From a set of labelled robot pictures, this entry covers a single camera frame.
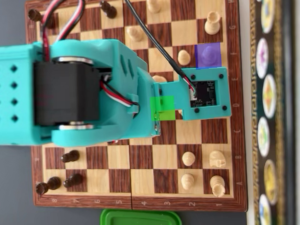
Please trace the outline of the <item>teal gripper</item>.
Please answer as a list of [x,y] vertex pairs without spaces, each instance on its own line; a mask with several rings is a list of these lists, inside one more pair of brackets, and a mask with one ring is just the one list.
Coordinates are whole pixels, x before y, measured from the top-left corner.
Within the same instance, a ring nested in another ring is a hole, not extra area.
[[154,89],[154,80],[149,73],[140,67],[137,67],[138,73],[138,96],[140,104],[139,124],[142,130],[143,137],[153,137],[159,132],[155,129],[159,121],[154,121],[153,116],[155,112],[151,112],[151,107],[155,110],[153,102],[156,97]]

